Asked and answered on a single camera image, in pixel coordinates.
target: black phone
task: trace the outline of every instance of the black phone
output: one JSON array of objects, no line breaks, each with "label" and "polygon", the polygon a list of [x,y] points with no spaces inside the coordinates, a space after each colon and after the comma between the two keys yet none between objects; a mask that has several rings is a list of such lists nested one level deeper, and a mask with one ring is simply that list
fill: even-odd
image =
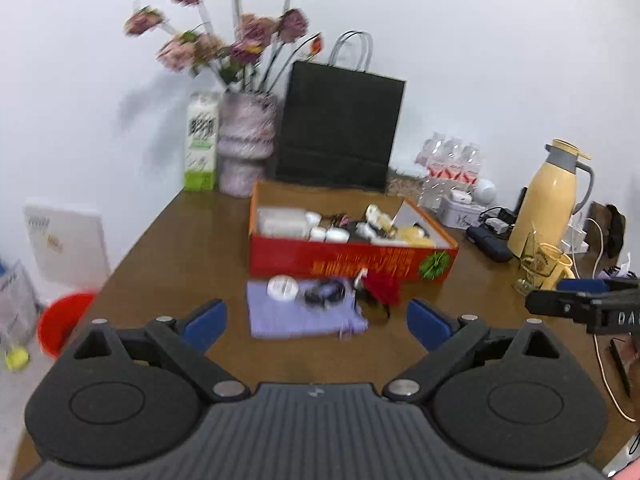
[{"label": "black phone", "polygon": [[613,362],[616,364],[616,369],[618,370],[618,374],[622,380],[622,386],[625,389],[625,393],[627,397],[631,397],[631,380],[629,379],[629,367],[633,362],[623,359],[622,357],[622,349],[627,345],[627,342],[623,339],[613,337],[611,341],[609,341],[609,351],[611,352],[611,356],[613,357]]}]

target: yellow mug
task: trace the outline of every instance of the yellow mug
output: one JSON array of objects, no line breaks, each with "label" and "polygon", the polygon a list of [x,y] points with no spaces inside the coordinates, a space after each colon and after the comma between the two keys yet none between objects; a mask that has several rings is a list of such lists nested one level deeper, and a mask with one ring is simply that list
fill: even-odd
[{"label": "yellow mug", "polygon": [[536,283],[542,290],[552,290],[560,280],[575,279],[571,270],[574,261],[560,249],[551,244],[540,244],[536,251],[536,270],[542,274]]}]

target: purple vase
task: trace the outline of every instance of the purple vase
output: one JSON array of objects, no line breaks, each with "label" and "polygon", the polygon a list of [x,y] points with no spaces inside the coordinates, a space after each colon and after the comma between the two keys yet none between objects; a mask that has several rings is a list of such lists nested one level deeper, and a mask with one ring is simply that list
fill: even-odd
[{"label": "purple vase", "polygon": [[218,181],[224,194],[246,198],[273,153],[278,100],[268,94],[224,94],[218,137]]}]

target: white cable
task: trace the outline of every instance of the white cable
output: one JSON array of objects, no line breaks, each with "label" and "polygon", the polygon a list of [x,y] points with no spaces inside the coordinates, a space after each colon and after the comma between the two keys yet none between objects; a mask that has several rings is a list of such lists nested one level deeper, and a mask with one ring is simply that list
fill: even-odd
[{"label": "white cable", "polygon": [[602,365],[602,359],[600,357],[600,349],[598,348],[598,339],[596,338],[595,334],[593,335],[593,346],[596,349],[596,357],[598,358],[598,366],[600,367],[600,376],[602,377],[602,382],[604,383],[604,387],[607,389],[607,393],[609,394],[609,397],[613,401],[613,405],[616,407],[616,409],[618,410],[618,413],[622,415],[624,419],[628,420],[629,422],[636,422],[634,418],[631,418],[625,412],[622,411],[622,408],[620,408],[620,405],[618,404],[616,397],[614,396],[613,392],[611,391],[611,388],[609,387],[609,383],[607,382],[607,377],[604,373],[604,366]]},{"label": "white cable", "polygon": [[[591,220],[594,224],[596,224],[596,227],[598,228],[598,231],[600,231],[600,254],[598,255],[598,259],[596,260],[596,263],[593,266],[593,271],[591,272],[591,279],[594,280],[595,277],[596,277],[596,268],[598,267],[598,264],[600,263],[600,259],[602,258],[602,253],[604,252],[604,235],[602,234],[602,229],[601,229],[600,225],[593,218],[587,218],[587,220]],[[573,248],[574,248],[573,240],[572,240],[572,243],[571,243],[571,248],[572,248],[572,254],[573,254]],[[577,266],[576,266],[575,270],[576,270],[575,275],[578,276]],[[622,415],[622,418],[624,418],[625,420],[628,420],[629,422],[636,422],[636,420],[634,418],[628,416],[625,412],[622,411],[622,408],[620,408],[620,405],[618,404],[618,401],[616,400],[616,396],[611,391],[611,387],[609,386],[609,382],[607,381],[607,376],[604,373],[604,366],[602,365],[602,358],[600,357],[600,348],[598,347],[598,339],[596,338],[595,334],[593,335],[593,347],[596,350],[596,357],[598,358],[598,366],[600,367],[600,377],[602,378],[602,382],[604,383],[604,387],[607,389],[607,393],[609,394],[609,398],[612,400],[613,405],[618,410],[618,413],[620,415]]]},{"label": "white cable", "polygon": [[574,232],[575,232],[575,229],[571,228],[571,256],[574,259],[575,277],[580,279],[580,272],[578,272],[578,264],[575,261]]},{"label": "white cable", "polygon": [[591,273],[591,279],[595,280],[596,268],[598,267],[598,264],[600,263],[600,259],[602,258],[602,253],[604,252],[604,235],[602,234],[602,228],[600,227],[600,225],[593,218],[587,218],[587,221],[589,220],[592,221],[594,224],[596,224],[598,231],[600,231],[600,254],[598,254],[598,259],[596,260],[596,263],[593,266],[593,272]]}]

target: water bottle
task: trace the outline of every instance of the water bottle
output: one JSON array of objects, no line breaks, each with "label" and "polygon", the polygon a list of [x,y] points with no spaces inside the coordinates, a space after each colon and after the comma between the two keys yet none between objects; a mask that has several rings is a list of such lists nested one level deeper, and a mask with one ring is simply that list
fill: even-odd
[{"label": "water bottle", "polygon": [[416,162],[422,162],[427,176],[422,183],[422,192],[418,204],[424,209],[437,211],[442,198],[442,173],[445,169],[444,135],[434,132],[433,137],[424,143]]},{"label": "water bottle", "polygon": [[446,196],[452,189],[459,189],[458,177],[464,167],[462,161],[462,140],[453,137],[443,144],[445,167],[441,177],[441,194]]},{"label": "water bottle", "polygon": [[470,143],[462,150],[462,161],[464,167],[458,180],[465,190],[471,191],[478,181],[478,174],[482,169],[482,156],[480,147],[477,144]]}]

